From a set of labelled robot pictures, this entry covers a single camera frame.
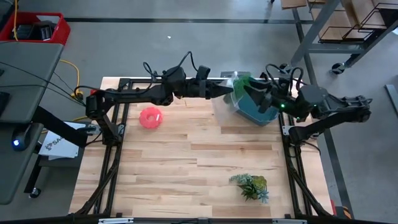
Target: wooden tabletop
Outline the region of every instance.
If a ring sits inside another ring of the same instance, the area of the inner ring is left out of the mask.
[[[104,77],[101,89],[117,88],[118,83],[118,77]],[[184,98],[175,99],[170,106],[156,106],[163,113],[163,123],[157,129],[144,129],[138,117],[148,106],[154,105],[131,104],[129,108],[113,214],[164,218],[282,218],[293,214],[277,120],[259,127],[234,114],[219,126],[211,100]],[[81,208],[97,187],[104,151],[100,142],[86,147],[70,212]],[[303,146],[301,156],[308,188],[332,212],[319,152]],[[245,202],[241,189],[229,183],[232,175],[244,173],[267,179],[267,204]]]

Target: artificial plant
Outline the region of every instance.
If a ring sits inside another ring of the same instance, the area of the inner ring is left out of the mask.
[[[243,190],[241,195],[246,200],[258,199],[262,203],[268,202],[267,180],[263,176],[238,174],[229,178],[229,181],[238,183],[238,187]]]

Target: gray desk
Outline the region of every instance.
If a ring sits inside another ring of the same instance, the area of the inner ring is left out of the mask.
[[[61,44],[0,43],[0,62],[8,63],[45,80],[50,80],[62,49],[63,45]],[[1,63],[0,68],[5,70],[0,77],[0,86],[23,84],[47,86],[47,82],[18,69]],[[0,91],[11,94],[10,102],[0,118],[0,204],[7,204],[14,197],[43,125],[33,124],[33,128],[29,132],[32,137],[31,144],[22,152],[12,149],[11,134],[21,123],[30,122],[45,88],[39,86],[0,87]]]

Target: white paper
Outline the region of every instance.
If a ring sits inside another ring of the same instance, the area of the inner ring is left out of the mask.
[[[78,129],[84,128],[85,124],[65,122],[65,124]],[[49,160],[59,158],[74,158],[78,155],[79,147],[61,138],[58,134],[51,131],[47,133],[39,154],[49,156]]]

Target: red basket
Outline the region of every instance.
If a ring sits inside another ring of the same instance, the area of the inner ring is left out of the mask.
[[[61,13],[41,13],[41,12],[18,12],[17,13],[17,24],[33,24],[35,22],[40,22],[40,19],[37,16],[57,16],[59,17],[59,21],[57,26],[55,26],[54,33],[51,36],[50,40],[20,40],[20,42],[35,42],[35,43],[56,43],[63,44],[67,43],[70,27],[67,22],[64,20],[63,15]],[[7,21],[3,30],[0,32],[0,40],[1,41],[16,41],[14,39],[10,39],[11,32],[14,28],[14,13],[12,13],[10,19]]]

